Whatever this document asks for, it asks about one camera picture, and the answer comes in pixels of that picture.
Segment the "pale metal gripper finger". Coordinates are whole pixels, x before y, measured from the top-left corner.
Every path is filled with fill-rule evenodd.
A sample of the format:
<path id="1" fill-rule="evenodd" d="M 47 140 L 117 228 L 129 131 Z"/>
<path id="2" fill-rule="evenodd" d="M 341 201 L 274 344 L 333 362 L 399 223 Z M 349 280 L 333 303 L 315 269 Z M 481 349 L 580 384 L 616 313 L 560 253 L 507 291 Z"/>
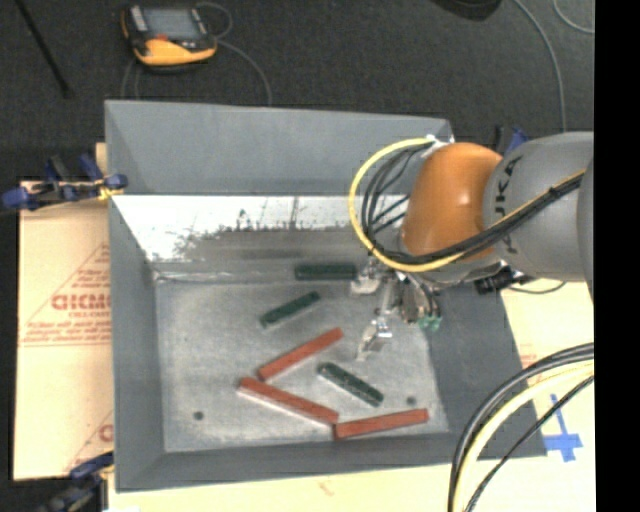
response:
<path id="1" fill-rule="evenodd" d="M 350 283 L 350 292 L 354 295 L 372 295 L 380 287 L 383 280 L 383 266 L 376 261 L 369 261 L 357 272 Z"/>
<path id="2" fill-rule="evenodd" d="M 362 332 L 356 348 L 356 360 L 364 361 L 371 355 L 379 353 L 392 337 L 393 333 L 387 320 L 372 320 Z"/>

